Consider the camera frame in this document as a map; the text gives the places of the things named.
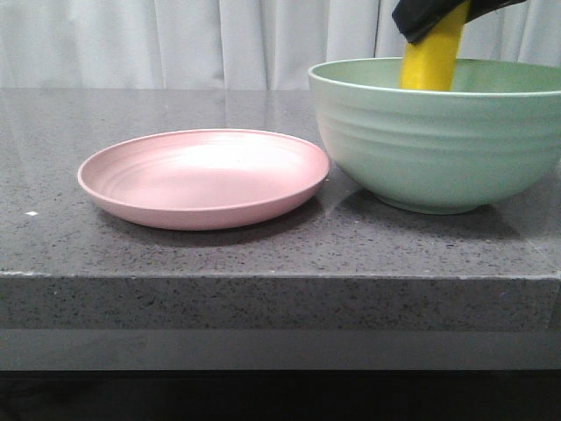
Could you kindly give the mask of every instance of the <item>speckled granite surface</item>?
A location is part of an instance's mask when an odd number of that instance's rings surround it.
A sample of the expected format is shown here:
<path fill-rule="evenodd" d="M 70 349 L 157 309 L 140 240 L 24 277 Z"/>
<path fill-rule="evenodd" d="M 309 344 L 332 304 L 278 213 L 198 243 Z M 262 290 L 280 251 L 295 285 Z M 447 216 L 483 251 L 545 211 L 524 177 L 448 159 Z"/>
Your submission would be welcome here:
<path fill-rule="evenodd" d="M 75 178 L 156 132 L 252 128 L 321 145 L 309 92 L 0 92 L 0 329 L 558 328 L 561 167 L 457 216 L 397 210 L 335 166 L 301 208 L 221 232 L 133 225 Z"/>

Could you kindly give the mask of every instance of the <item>white curtain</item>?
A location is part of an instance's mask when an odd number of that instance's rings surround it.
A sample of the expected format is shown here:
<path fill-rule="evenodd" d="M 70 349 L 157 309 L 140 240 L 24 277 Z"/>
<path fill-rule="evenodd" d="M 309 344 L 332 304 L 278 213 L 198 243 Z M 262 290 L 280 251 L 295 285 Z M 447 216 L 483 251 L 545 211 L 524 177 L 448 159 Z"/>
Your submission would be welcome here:
<path fill-rule="evenodd" d="M 0 0 L 0 87 L 306 89 L 313 64 L 401 56 L 397 0 Z M 460 56 L 561 66 L 561 1 L 468 24 Z"/>

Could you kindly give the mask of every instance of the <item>yellow object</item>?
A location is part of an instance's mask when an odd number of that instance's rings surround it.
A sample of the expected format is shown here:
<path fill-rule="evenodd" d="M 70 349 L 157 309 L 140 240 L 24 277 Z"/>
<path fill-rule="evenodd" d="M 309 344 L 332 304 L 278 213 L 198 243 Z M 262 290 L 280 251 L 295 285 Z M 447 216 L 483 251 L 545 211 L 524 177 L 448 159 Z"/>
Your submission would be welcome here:
<path fill-rule="evenodd" d="M 469 0 L 440 20 L 418 44 L 408 43 L 401 64 L 403 89 L 450 90 Z"/>

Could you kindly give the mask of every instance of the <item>green bowl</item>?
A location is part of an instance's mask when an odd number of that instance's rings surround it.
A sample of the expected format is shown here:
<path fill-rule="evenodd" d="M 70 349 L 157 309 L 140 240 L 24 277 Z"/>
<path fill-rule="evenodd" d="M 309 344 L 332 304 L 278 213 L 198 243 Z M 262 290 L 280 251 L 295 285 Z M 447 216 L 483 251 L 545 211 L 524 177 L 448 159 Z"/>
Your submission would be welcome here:
<path fill-rule="evenodd" d="M 561 68 L 458 60 L 452 91 L 399 89 L 401 59 L 309 70 L 330 157 L 382 201 L 452 214 L 531 186 L 561 158 Z"/>

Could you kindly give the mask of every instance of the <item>plate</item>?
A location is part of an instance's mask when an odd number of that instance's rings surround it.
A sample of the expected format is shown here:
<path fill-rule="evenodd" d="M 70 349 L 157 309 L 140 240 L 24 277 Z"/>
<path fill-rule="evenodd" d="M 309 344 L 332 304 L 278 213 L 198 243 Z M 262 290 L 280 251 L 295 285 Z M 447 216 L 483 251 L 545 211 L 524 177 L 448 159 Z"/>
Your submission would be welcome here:
<path fill-rule="evenodd" d="M 132 139 L 85 160 L 78 182 L 127 221 L 171 230 L 256 224 L 308 201 L 329 171 L 327 154 L 286 134 L 243 129 Z"/>

